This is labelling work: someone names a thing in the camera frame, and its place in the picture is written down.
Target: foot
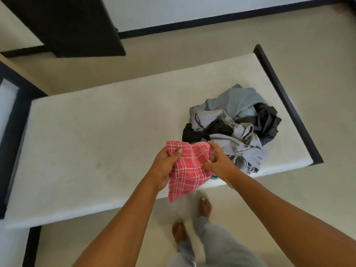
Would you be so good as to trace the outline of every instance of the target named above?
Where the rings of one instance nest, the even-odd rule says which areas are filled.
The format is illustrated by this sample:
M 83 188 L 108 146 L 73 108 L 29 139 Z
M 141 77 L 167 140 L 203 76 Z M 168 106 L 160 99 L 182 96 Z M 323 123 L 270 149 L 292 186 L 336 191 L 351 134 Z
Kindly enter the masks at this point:
M 178 219 L 173 224 L 172 234 L 173 234 L 174 240 L 176 241 L 177 244 L 188 239 L 188 234 L 185 230 L 182 219 Z
M 199 216 L 205 216 L 207 219 L 209 219 L 211 211 L 212 211 L 212 205 L 210 201 L 202 197 L 199 206 Z

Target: leg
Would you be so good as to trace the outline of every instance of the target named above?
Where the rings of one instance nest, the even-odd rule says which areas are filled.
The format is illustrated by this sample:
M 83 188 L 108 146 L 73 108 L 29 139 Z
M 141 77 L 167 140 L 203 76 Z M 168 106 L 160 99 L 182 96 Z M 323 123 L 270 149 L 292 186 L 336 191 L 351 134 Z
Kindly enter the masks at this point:
M 178 244 L 178 251 L 173 256 L 169 267 L 195 267 L 195 257 L 192 244 L 190 243 L 183 220 L 178 220 L 173 224 L 172 234 Z
M 199 217 L 194 225 L 195 232 L 204 245 L 206 263 L 245 267 L 266 266 L 251 250 L 239 243 L 227 229 L 212 224 L 209 221 L 211 211 L 211 203 L 203 198 L 200 202 Z

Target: person's left hand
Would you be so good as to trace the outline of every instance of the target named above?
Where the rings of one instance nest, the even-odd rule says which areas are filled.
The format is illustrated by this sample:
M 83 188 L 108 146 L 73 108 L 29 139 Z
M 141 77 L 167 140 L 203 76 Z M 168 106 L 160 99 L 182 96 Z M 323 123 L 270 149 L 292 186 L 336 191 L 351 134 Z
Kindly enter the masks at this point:
M 169 181 L 169 173 L 173 168 L 173 164 L 182 155 L 182 148 L 176 151 L 174 154 L 169 156 L 167 147 L 164 147 L 154 159 L 151 168 L 146 174 L 146 177 L 150 178 L 153 182 L 158 185 L 158 191 L 161 191 L 166 187 Z

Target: checkered fabric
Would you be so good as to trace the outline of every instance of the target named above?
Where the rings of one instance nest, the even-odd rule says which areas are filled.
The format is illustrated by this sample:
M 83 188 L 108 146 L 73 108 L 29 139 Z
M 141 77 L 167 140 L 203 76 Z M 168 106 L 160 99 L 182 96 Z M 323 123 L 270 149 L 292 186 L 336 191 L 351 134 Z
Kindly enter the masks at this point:
M 189 144 L 180 141 L 167 141 L 168 154 L 172 155 L 179 148 L 183 153 L 169 173 L 168 198 L 174 202 L 178 197 L 188 194 L 204 184 L 212 175 L 211 171 L 202 170 L 200 164 L 210 161 L 214 149 L 207 142 Z

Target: gray pants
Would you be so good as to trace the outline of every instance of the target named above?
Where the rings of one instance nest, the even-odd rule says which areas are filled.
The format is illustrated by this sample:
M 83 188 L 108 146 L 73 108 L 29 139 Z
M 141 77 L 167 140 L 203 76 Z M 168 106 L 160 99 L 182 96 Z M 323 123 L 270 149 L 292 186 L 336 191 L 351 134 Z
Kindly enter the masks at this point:
M 208 266 L 266 267 L 251 250 L 239 243 L 224 227 L 200 216 L 194 224 L 195 233 L 204 245 L 205 262 Z M 180 242 L 178 251 L 168 267 L 195 266 L 195 257 L 189 240 Z

